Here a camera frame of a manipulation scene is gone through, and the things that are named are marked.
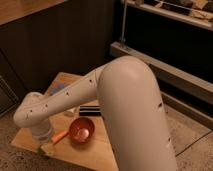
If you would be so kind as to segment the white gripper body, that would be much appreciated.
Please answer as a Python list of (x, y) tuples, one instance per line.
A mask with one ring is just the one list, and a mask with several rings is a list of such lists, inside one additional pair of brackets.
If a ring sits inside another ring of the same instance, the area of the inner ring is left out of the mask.
[(43, 121), (36, 126), (32, 126), (30, 132), (37, 141), (47, 141), (53, 135), (53, 127), (49, 121)]

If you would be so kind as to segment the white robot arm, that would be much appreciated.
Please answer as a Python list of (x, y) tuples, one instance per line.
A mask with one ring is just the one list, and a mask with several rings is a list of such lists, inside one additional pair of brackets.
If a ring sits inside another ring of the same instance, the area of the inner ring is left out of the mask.
[(119, 171), (178, 171), (156, 77), (136, 57), (117, 58), (52, 96), (28, 93), (13, 120), (36, 138), (48, 137), (50, 116), (94, 100)]

